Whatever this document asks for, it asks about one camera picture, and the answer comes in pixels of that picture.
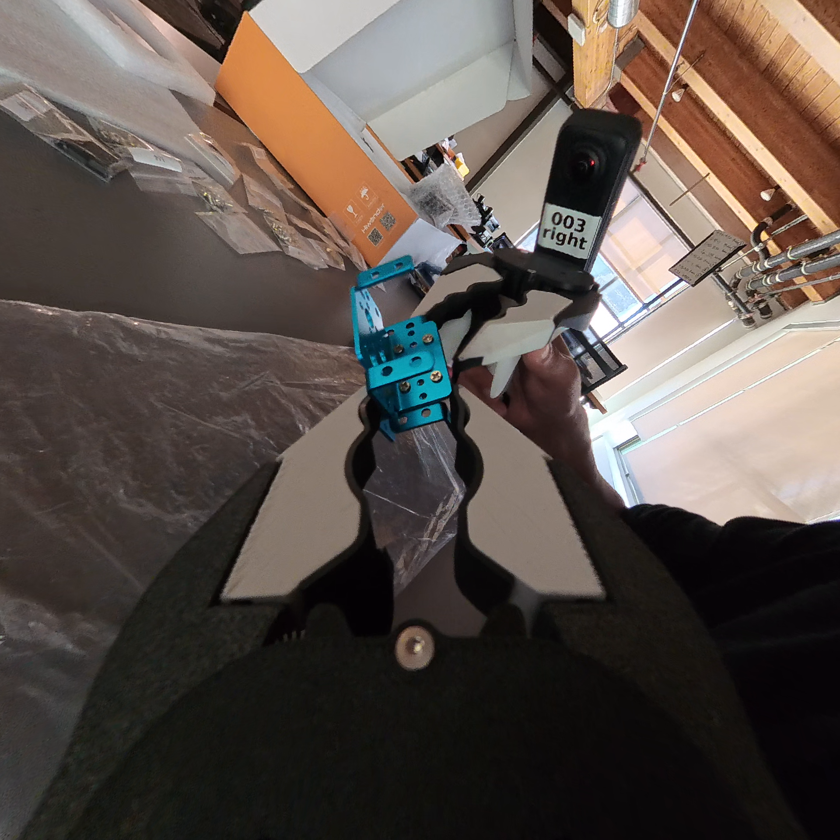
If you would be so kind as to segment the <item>blue metal bracket assembly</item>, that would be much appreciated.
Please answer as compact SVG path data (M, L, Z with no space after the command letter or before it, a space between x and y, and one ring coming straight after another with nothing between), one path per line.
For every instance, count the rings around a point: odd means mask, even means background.
M452 383L438 326L424 316L384 324L370 289L409 275L410 256L360 272L350 290L353 346L364 369L366 389L378 405L380 431L397 435L447 422Z

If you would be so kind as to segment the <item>person's right hand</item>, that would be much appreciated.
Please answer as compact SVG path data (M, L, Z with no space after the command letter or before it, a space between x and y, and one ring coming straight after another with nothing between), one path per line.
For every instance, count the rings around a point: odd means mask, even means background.
M492 375L483 366L461 373L458 384L590 487L602 478L581 404L581 377L562 338L524 354L503 395L492 397Z

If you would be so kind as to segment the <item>bubble wrap bag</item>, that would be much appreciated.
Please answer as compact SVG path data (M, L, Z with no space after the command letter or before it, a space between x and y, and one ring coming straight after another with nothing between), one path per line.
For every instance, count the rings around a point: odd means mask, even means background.
M473 228L481 222L480 210L451 164L441 164L411 185L406 196L415 210L437 229L450 225Z

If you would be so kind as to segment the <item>hanging paper sign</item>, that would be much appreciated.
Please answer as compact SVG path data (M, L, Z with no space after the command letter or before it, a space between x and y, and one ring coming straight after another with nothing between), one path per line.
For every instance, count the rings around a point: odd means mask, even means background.
M746 244L743 239L716 229L670 266L668 272L695 287L717 272L729 258L743 251Z

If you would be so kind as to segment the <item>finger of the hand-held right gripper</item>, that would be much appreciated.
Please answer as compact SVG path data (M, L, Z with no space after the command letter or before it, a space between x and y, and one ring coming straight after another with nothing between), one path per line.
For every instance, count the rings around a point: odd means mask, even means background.
M479 360L492 369L490 398L496 399L506 391L520 358L550 343L557 321L572 304L559 294L527 294L522 304L481 325L458 352L458 360Z
M510 292L510 271L473 263L440 276L416 306L416 316L434 322L446 360L459 359L473 327L494 318L500 296Z

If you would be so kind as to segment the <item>clear plastic bag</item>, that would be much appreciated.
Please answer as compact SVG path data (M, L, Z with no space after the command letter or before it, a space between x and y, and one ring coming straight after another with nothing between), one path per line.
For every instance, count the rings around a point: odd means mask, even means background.
M354 352L2 301L2 838L56 771L113 639L259 466L355 392Z

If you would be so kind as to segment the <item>pile of small parts bags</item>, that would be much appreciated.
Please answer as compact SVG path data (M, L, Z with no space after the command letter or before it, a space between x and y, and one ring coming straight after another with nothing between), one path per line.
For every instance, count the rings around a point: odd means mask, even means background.
M344 242L331 224L311 211L315 224L288 214L280 197L243 174L204 132L187 136L197 151L208 151L223 165L224 179L242 182L257 224L224 184L196 164L181 160L122 129L92 116L75 121L51 100L23 82L2 83L2 113L89 174L108 183L127 172L141 191L184 196L201 208L195 215L239 255L282 252L314 270L355 266L367 270L361 252Z

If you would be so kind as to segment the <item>metal ceiling pipes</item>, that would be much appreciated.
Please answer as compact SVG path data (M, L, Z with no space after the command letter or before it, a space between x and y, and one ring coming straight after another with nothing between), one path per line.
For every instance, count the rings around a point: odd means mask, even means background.
M759 242L756 260L734 272L729 299L748 329L774 318L773 304L785 292L825 291L839 280L839 231L770 255Z

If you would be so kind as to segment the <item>large paned window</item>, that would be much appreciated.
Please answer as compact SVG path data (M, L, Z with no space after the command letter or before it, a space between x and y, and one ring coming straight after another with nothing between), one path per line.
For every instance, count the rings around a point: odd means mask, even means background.
M671 224L632 180L626 181L590 269L602 295L591 331L615 340L687 289L670 271L686 253Z

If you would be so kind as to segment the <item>white cardboard box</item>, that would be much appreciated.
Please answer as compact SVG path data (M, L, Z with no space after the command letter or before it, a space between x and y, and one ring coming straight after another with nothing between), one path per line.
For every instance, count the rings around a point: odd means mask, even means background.
M373 265L378 266L400 257L410 256L416 266L429 263L442 270L446 267L448 258L462 244L464 242L460 238L418 218L393 245L377 257Z

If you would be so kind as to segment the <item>dark grey desk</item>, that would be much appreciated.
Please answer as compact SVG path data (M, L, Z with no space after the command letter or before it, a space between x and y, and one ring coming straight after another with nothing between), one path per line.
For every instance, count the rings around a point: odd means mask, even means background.
M187 196L110 183L2 113L2 299L350 347L352 269L239 255Z

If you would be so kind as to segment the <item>white foam sheet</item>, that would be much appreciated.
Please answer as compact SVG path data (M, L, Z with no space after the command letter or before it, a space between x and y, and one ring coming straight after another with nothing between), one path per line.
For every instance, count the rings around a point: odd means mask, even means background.
M107 110L215 100L218 64L140 2L2 2L2 83Z

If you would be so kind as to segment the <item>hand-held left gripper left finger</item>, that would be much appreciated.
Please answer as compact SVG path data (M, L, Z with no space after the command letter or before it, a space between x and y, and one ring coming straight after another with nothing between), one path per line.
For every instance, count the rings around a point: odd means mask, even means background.
M377 412L364 387L288 447L248 528L221 600L290 603L358 550L370 527Z

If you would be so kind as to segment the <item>orange cardboard box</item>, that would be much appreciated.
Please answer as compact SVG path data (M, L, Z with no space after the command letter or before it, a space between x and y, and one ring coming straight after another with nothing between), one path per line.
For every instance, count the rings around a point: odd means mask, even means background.
M529 96L531 62L532 2L265 1L216 89L374 266L428 222L398 162Z

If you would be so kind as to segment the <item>wooden post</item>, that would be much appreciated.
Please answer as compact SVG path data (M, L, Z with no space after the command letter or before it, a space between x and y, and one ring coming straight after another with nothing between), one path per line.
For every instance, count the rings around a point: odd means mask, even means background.
M572 1L574 99L600 108L618 79L616 61L637 33L638 1Z

